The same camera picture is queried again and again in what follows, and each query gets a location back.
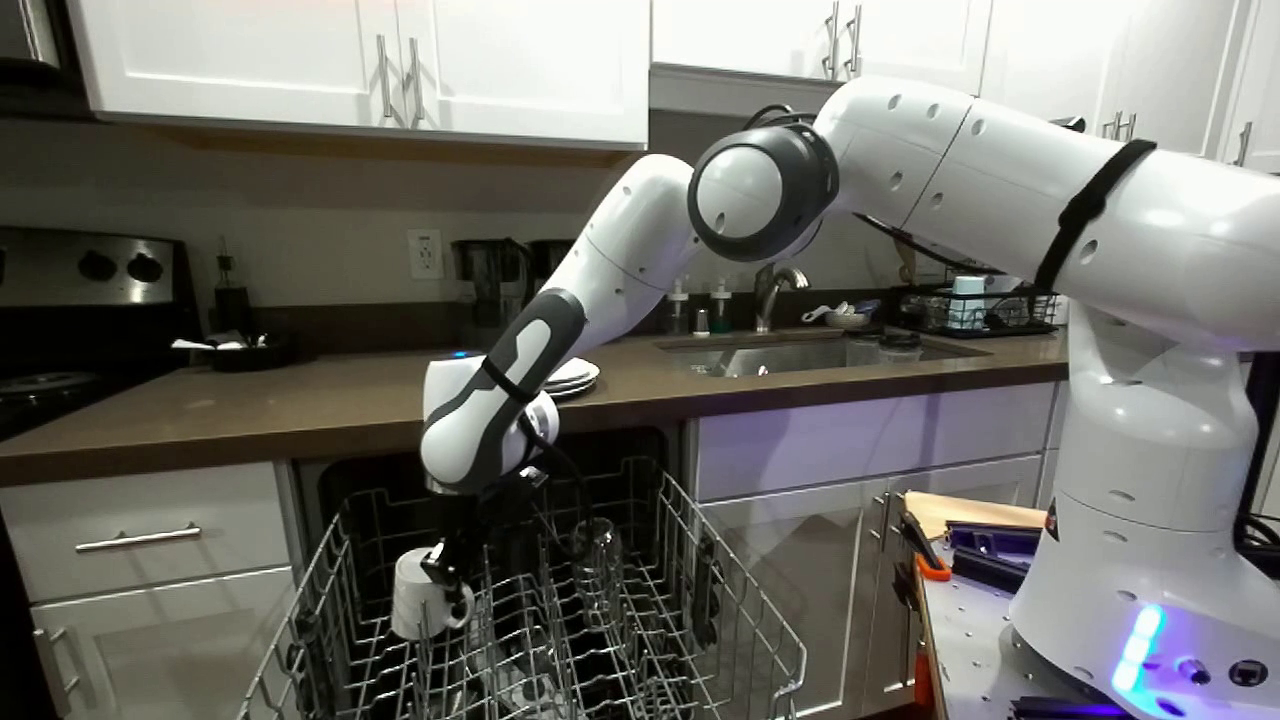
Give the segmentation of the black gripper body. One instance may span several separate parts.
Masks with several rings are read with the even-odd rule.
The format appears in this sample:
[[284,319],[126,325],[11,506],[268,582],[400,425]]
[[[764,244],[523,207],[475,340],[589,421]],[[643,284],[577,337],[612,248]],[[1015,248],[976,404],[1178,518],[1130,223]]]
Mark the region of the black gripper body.
[[443,556],[452,577],[511,568],[527,539],[534,489],[507,483],[486,496],[452,496],[443,506]]

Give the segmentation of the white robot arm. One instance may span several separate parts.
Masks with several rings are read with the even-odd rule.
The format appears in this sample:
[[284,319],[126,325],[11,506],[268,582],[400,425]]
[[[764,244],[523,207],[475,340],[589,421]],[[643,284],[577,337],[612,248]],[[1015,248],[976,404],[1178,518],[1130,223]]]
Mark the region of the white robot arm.
[[1067,303],[1057,496],[1011,631],[1140,710],[1271,710],[1278,580],[1235,551],[1235,510],[1256,444],[1243,359],[1280,346],[1280,180],[1160,138],[858,75],[702,159],[649,150],[429,409],[429,481],[516,473],[551,369],[643,319],[693,253],[779,260],[827,217]]

